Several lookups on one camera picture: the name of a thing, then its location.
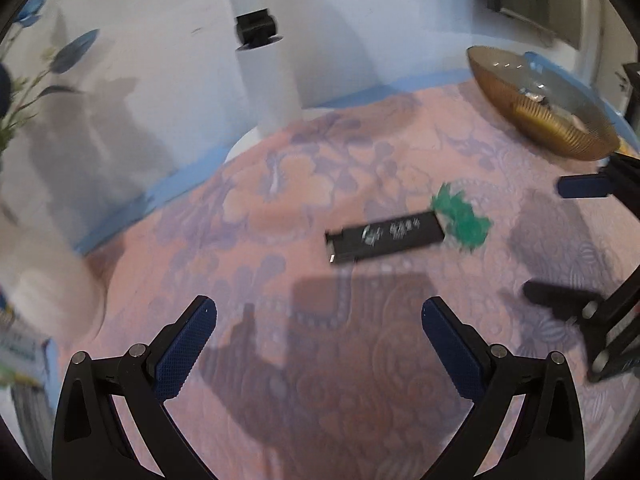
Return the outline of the stack of books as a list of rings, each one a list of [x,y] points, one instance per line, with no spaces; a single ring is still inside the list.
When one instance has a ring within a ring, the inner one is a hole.
[[[9,389],[21,447],[47,476],[55,419],[58,378],[53,347],[11,309],[1,309],[1,387]]]

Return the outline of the blue white artificial flowers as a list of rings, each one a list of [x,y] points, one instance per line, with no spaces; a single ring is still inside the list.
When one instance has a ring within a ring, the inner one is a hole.
[[[27,0],[10,21],[8,36],[1,40],[1,151],[4,152],[17,133],[38,115],[39,102],[52,94],[79,94],[69,84],[52,82],[77,66],[99,38],[99,29],[91,29],[63,47],[43,48],[34,68],[24,73],[14,70],[11,58],[17,60],[17,44],[27,29],[42,18],[49,0]]]

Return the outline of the amber ribbed glass bowl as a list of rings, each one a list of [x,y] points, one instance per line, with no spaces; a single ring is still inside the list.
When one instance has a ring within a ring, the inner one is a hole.
[[[494,47],[466,49],[484,96],[515,128],[555,155],[594,162],[620,147],[602,106],[560,75]]]

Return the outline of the items inside bowl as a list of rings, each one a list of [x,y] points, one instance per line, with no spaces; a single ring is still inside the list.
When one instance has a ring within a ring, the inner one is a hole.
[[[541,105],[547,110],[550,110],[550,112],[552,112],[556,116],[559,116],[565,120],[568,120],[575,127],[582,128],[584,126],[584,123],[576,115],[570,113],[568,110],[564,110],[564,108],[560,106],[553,104],[548,99],[548,96],[530,91],[526,88],[521,88],[520,90],[518,90],[518,92],[520,92],[523,96],[526,96],[526,98],[529,98],[531,101]]]

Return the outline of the black lighter with print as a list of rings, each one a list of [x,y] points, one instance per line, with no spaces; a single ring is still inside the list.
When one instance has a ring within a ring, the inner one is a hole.
[[[437,245],[445,239],[445,232],[434,211],[428,210],[326,231],[324,239],[329,264],[343,264]]]

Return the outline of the pink patterned table cloth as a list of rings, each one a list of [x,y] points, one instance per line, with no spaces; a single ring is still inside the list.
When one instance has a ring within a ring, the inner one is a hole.
[[[470,409],[422,330],[438,295],[488,342],[566,355],[594,474],[638,413],[638,378],[590,384],[578,330],[521,295],[532,278],[608,294],[638,264],[623,205],[556,195],[591,170],[524,139],[474,81],[337,110],[94,252],[107,307],[86,350],[120,356],[209,296],[216,330],[168,410],[216,476],[416,479]],[[490,219],[482,247],[329,263],[326,231],[427,209],[443,185]]]

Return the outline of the green plastic leaf toy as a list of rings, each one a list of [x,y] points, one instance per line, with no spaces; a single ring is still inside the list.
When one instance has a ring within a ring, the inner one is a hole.
[[[431,208],[445,220],[446,234],[452,236],[462,249],[475,252],[485,244],[492,221],[475,213],[463,191],[454,193],[450,183],[443,183],[432,197]]]

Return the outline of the white ribbed vase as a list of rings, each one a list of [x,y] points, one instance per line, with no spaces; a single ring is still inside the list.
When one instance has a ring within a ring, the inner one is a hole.
[[[105,290],[72,248],[1,218],[1,290],[34,330],[59,344],[98,333]]]

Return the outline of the white lamp pole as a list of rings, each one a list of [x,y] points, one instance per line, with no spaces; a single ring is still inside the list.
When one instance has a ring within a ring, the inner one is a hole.
[[[236,58],[255,115],[265,138],[302,119],[302,104],[284,38],[267,0],[230,0],[239,40]]]

